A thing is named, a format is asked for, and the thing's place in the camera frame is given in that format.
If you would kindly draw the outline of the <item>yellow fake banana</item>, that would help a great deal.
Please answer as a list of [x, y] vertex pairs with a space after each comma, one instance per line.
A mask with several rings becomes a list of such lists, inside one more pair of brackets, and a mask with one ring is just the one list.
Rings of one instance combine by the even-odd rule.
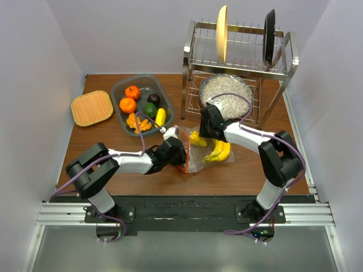
[[203, 158], [202, 162], [204, 164], [213, 163], [213, 162], [223, 162], [225, 161], [231, 152], [231, 144], [213, 139], [214, 150]]

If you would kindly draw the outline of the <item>clear zip top bag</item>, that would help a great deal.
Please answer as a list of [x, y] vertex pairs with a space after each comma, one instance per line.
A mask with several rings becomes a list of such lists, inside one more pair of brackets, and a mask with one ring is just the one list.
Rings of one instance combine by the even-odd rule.
[[184, 173], [196, 173], [203, 170], [204, 168], [215, 167], [217, 165], [235, 162], [234, 154], [231, 148], [230, 155], [225, 161], [204, 164], [202, 162], [203, 158], [209, 155], [214, 150], [213, 139], [204, 138], [208, 143], [206, 147], [199, 147], [193, 145], [189, 141], [189, 135], [195, 130], [199, 131], [197, 127], [179, 127], [178, 136], [187, 154], [186, 163], [178, 166], [181, 171], [183, 171]]

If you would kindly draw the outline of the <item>yellow fake corn cob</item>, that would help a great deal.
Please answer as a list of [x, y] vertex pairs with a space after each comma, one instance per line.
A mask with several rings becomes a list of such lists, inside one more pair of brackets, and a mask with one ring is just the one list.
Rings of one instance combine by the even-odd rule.
[[163, 108], [159, 108], [155, 117], [156, 127], [162, 127], [166, 121], [166, 111]]

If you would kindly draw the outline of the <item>orange fake food piece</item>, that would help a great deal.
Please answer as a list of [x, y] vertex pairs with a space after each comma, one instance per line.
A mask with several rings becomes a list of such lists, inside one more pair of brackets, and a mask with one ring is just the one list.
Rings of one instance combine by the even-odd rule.
[[126, 119], [126, 124], [129, 128], [134, 130], [134, 133], [148, 131], [152, 128], [152, 124], [148, 119], [141, 121], [140, 117], [135, 117], [134, 113], [130, 113]]

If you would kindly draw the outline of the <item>green fake lime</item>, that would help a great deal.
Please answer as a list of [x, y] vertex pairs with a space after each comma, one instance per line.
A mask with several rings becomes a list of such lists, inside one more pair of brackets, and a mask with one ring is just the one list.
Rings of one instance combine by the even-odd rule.
[[158, 108], [154, 103], [147, 102], [144, 105], [143, 113], [146, 114], [150, 118], [155, 118], [157, 115]]

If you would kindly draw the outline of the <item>dark purple fake plum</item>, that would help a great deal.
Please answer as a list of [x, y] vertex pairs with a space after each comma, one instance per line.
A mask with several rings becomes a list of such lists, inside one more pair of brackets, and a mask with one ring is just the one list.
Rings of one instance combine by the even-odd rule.
[[161, 98], [158, 94], [152, 93], [148, 96], [147, 101], [149, 103], [153, 103], [155, 106], [158, 106], [161, 101]]

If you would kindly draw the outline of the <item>orange fake fruit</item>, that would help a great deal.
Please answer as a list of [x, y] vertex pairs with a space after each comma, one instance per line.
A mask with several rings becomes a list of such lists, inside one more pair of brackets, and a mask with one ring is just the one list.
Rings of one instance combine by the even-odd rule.
[[134, 99], [125, 97], [120, 100], [119, 107], [123, 113], [131, 114], [137, 109], [137, 103]]

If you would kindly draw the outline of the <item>small orange fake pumpkin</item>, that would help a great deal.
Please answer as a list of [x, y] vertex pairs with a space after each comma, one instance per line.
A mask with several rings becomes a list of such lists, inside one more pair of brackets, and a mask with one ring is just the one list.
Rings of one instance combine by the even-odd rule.
[[133, 100], [138, 100], [141, 97], [141, 91], [137, 86], [129, 86], [125, 89], [125, 96]]

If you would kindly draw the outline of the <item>yellow fake squash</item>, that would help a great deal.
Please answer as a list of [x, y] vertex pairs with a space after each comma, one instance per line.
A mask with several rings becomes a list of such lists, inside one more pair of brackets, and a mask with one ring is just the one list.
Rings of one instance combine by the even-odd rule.
[[207, 141], [199, 136], [199, 131], [193, 131], [189, 135], [189, 141], [191, 144], [199, 146], [199, 147], [206, 147], [208, 145]]

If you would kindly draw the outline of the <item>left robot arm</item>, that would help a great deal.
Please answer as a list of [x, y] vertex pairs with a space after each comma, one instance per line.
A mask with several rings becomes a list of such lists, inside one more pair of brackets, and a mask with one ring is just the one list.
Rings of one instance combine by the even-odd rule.
[[186, 163], [182, 142], [171, 137], [145, 152], [120, 152], [97, 143], [66, 167], [66, 174], [82, 199], [88, 200], [104, 222], [117, 217], [116, 204], [105, 185], [116, 173], [151, 175], [165, 166]]

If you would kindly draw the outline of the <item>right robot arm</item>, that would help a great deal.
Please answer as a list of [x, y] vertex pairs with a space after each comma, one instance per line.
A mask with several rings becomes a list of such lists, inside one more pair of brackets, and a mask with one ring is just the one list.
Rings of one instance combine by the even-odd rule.
[[283, 191], [306, 169], [305, 161], [289, 133], [267, 133], [231, 119], [224, 120], [218, 107], [213, 104], [201, 110], [200, 136], [240, 145], [259, 154], [266, 181], [243, 213], [253, 216], [260, 223], [272, 217], [272, 209]]

